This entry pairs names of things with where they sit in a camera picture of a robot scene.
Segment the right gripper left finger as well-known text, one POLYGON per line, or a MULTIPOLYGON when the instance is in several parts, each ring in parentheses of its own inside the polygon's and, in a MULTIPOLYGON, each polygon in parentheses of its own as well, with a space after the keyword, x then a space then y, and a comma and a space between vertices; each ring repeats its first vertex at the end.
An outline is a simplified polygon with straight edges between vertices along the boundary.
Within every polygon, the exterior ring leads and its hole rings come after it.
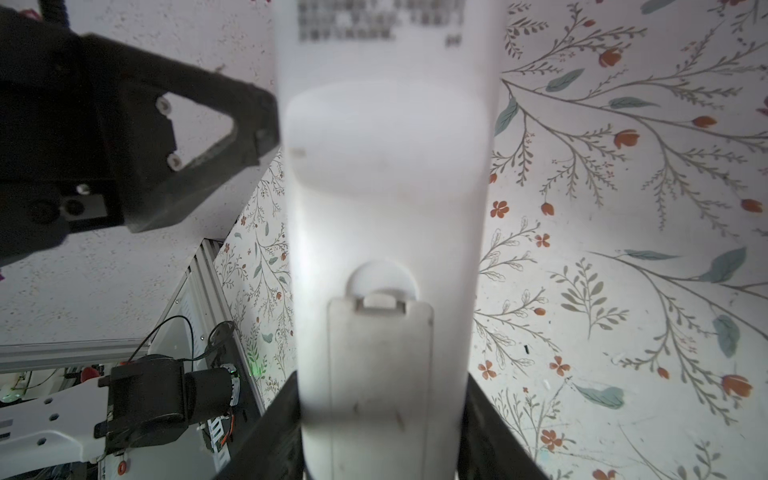
POLYGON ((303 478, 298 372, 294 371, 216 480, 303 478))

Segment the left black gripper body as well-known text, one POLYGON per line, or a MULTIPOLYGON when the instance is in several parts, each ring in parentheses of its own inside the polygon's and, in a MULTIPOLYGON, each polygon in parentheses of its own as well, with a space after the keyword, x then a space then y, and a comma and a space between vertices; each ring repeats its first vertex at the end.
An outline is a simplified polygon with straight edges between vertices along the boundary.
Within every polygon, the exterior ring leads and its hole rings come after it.
POLYGON ((128 227, 96 71, 128 45, 1 9, 1 264, 128 227))

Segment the white remote control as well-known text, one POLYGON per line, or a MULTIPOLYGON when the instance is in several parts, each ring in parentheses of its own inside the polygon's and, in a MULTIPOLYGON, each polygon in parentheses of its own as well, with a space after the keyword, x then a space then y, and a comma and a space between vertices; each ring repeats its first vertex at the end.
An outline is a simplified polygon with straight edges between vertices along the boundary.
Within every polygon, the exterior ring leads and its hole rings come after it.
POLYGON ((500 1, 278 1, 276 86, 312 479, 450 479, 500 1))

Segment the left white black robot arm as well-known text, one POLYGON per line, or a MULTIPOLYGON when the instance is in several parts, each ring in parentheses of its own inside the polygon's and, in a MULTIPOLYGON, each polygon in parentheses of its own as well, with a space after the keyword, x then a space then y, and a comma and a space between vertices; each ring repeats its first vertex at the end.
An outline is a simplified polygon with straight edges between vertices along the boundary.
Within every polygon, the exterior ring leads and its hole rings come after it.
MULTIPOLYGON (((75 233, 180 223, 279 144, 260 88, 69 26, 62 1, 1 12, 1 261, 75 233)), ((214 452, 260 416, 230 322, 184 358, 136 347, 105 376, 1 412, 1 474, 47 477, 221 421, 214 452)))

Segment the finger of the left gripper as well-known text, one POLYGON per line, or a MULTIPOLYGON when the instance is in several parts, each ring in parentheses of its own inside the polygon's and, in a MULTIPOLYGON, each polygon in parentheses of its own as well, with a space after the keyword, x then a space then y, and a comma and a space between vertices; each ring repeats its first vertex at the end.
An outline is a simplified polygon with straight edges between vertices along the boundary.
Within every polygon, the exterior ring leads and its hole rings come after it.
POLYGON ((180 223, 279 144, 267 90, 96 35, 83 51, 133 233, 180 223))

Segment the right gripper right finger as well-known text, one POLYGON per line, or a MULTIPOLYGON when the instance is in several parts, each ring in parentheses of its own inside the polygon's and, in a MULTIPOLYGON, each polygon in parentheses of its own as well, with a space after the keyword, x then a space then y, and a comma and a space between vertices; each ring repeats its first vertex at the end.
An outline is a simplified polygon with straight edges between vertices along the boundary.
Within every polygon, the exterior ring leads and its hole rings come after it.
POLYGON ((458 456, 461 480, 545 480, 492 402, 469 375, 458 456))

